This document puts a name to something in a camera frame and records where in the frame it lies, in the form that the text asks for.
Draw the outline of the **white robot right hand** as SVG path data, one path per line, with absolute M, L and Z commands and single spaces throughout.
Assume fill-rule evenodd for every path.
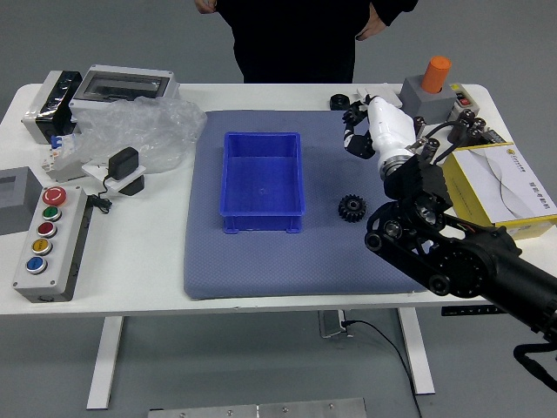
M 378 170 L 385 180 L 413 156 L 416 140 L 413 119 L 379 96 L 365 96 L 343 115 L 344 147 L 352 155 L 369 159 L 379 155 Z

